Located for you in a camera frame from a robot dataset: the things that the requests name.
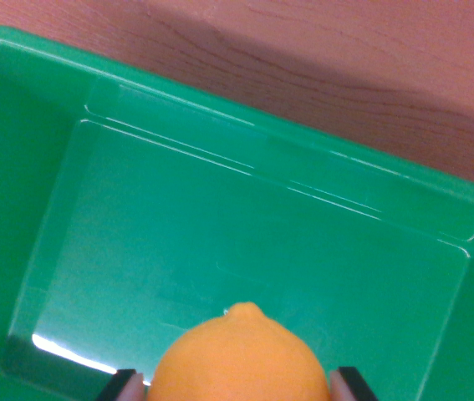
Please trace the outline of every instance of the reddish wooden table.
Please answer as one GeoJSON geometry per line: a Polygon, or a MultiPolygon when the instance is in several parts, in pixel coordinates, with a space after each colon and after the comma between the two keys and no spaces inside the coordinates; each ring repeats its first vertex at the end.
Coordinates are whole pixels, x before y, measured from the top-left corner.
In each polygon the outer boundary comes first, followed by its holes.
{"type": "Polygon", "coordinates": [[[0,24],[474,180],[474,1],[3,0],[0,24]]]}

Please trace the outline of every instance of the orange fruit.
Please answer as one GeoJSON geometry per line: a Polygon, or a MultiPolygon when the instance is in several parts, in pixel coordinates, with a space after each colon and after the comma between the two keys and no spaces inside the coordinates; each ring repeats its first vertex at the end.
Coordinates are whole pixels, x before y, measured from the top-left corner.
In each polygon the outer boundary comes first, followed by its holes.
{"type": "Polygon", "coordinates": [[[329,401],[329,390],[309,347],[248,302],[179,338],[147,400],[329,401]]]}

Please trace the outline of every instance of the green plastic bin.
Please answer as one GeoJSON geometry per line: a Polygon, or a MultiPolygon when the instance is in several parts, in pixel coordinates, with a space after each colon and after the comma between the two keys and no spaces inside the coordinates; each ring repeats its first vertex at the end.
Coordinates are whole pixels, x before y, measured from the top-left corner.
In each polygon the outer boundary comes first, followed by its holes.
{"type": "Polygon", "coordinates": [[[0,28],[0,400],[149,381],[240,301],[380,401],[472,401],[474,185],[0,28]]]}

